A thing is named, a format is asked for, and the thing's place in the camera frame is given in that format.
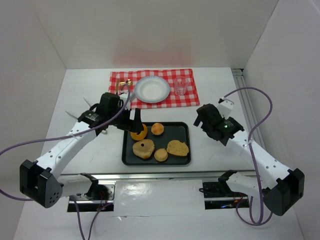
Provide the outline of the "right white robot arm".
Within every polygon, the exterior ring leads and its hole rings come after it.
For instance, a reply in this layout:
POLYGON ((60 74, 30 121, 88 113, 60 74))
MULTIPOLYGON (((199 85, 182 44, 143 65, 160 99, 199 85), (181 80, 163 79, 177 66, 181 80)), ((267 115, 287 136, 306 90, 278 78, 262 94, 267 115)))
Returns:
POLYGON ((233 150, 257 169, 256 178, 228 170, 218 178, 219 188, 226 195, 238 192, 258 197, 273 214, 283 216, 303 197, 305 175, 270 155, 234 118, 225 118, 232 109, 229 100, 221 100, 218 106, 204 104, 196 110, 194 121, 194 126, 200 127, 209 138, 233 150))

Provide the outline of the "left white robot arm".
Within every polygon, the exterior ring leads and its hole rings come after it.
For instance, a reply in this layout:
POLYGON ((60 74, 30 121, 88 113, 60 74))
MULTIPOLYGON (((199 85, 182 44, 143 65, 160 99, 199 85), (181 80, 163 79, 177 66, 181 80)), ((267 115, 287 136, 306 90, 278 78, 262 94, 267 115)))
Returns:
POLYGON ((134 93, 121 95, 105 92, 100 102, 83 112, 69 133, 57 138, 58 143, 34 161, 25 160, 19 168, 20 192, 45 208, 55 205, 60 198, 84 195, 88 199, 107 200, 107 187, 88 173, 62 176, 69 162, 88 143, 93 141, 108 126, 128 132, 141 132, 144 127, 141 111, 131 115, 134 93))

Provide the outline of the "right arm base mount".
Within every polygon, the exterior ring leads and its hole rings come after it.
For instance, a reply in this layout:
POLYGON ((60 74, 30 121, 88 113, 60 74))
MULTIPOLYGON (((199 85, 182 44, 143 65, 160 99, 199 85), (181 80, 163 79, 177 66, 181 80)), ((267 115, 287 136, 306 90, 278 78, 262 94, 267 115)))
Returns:
POLYGON ((199 192, 204 197, 206 210, 235 209, 240 203, 240 208, 249 208, 248 196, 241 192, 234 192, 227 186, 227 180, 237 171, 228 170, 217 181, 203 182, 199 192))

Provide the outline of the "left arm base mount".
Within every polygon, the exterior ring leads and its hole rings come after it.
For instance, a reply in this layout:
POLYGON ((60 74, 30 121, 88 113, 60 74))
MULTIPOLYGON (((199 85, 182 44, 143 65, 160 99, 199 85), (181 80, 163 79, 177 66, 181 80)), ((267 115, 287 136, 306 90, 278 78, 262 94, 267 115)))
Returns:
POLYGON ((116 184, 99 180, 93 175, 81 173, 77 177, 84 177, 88 185, 83 192, 74 195, 80 213, 113 212, 116 184))

